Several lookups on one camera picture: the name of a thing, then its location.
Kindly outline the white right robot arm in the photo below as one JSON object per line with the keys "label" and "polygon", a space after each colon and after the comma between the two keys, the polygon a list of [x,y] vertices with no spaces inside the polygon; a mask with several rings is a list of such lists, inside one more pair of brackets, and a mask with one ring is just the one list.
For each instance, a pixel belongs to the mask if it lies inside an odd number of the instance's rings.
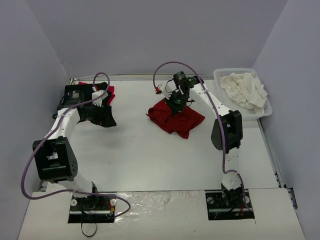
{"label": "white right robot arm", "polygon": [[239,202],[244,188],[239,161],[243,139],[242,115],[221,103],[197,76],[187,77],[180,71],[171,80],[175,89],[165,84],[159,85],[158,91],[163,93],[165,103],[174,115],[186,110],[187,102],[195,102],[214,119],[210,139],[222,153],[221,199],[226,206],[232,207]]}

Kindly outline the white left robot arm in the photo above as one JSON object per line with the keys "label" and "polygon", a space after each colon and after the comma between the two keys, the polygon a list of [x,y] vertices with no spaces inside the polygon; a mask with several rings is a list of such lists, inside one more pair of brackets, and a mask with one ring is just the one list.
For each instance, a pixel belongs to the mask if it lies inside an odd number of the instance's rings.
{"label": "white left robot arm", "polygon": [[75,198],[83,198],[82,203],[89,209],[97,208],[101,197],[92,181],[79,173],[76,155],[70,144],[75,126],[90,121],[104,128],[117,124],[108,105],[108,92],[94,90],[90,100],[85,100],[81,90],[72,90],[59,104],[55,122],[43,140],[37,140],[32,148],[37,173],[42,181],[58,184],[71,190]]}

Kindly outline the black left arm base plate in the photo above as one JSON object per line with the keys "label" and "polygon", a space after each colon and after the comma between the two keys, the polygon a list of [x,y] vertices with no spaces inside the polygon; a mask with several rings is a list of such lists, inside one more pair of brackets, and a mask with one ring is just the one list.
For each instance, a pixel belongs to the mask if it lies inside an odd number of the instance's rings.
{"label": "black left arm base plate", "polygon": [[100,224],[115,221],[116,195],[72,197],[69,207],[69,224]]}

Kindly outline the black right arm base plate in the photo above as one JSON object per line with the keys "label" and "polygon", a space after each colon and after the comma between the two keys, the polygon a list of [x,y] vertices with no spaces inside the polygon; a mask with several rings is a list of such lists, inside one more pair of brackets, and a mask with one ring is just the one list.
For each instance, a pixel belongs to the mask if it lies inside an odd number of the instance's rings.
{"label": "black right arm base plate", "polygon": [[244,194],[237,190],[231,198],[222,190],[205,192],[207,217],[209,221],[254,219],[255,214],[248,190]]}

